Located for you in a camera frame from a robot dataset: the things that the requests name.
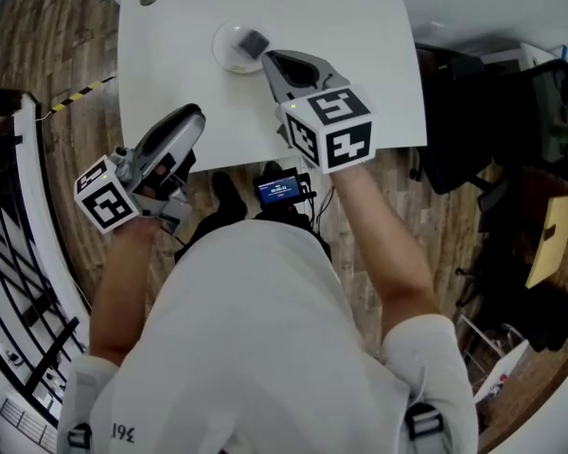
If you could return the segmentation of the person's left hand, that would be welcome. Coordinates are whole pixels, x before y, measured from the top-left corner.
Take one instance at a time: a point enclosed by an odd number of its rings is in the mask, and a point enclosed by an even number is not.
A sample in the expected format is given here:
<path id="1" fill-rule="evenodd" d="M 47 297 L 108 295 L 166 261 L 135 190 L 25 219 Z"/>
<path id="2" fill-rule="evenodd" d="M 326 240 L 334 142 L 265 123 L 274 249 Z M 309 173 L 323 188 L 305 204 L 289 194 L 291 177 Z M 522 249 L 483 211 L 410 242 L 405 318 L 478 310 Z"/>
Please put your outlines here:
<path id="1" fill-rule="evenodd" d="M 164 166 L 157 166 L 140 184 L 140 194 L 144 197 L 165 200 L 167 192 L 169 170 Z"/>

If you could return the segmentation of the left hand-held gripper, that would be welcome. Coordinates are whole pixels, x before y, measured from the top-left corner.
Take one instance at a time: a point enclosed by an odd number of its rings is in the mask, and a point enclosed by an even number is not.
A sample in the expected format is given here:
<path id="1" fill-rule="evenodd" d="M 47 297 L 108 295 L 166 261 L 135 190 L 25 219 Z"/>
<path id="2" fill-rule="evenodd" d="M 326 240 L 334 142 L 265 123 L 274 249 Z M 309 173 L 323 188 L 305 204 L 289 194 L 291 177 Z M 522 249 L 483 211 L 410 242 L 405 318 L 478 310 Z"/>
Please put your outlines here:
<path id="1" fill-rule="evenodd" d="M 136 154 L 130 148 L 116 148 L 75 181 L 75 202 L 101 233 L 133 218 L 158 219 L 169 234 L 184 224 L 191 213 L 186 184 L 196 161 L 193 147 L 205 126 L 200 111 L 198 105 L 174 110 L 148 130 Z M 169 195 L 163 201 L 140 194 L 142 181 L 160 165 L 169 170 Z"/>

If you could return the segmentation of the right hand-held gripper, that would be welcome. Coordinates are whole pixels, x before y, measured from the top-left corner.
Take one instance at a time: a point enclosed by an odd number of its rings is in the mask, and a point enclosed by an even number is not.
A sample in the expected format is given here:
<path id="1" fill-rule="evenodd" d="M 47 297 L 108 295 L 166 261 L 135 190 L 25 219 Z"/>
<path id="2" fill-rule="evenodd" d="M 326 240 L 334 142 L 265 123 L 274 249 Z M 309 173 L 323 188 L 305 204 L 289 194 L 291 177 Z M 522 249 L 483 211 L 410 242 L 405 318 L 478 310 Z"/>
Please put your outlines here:
<path id="1" fill-rule="evenodd" d="M 375 157 L 375 112 L 363 87 L 300 51 L 266 52 L 263 70 L 283 137 L 309 166 L 330 174 Z"/>

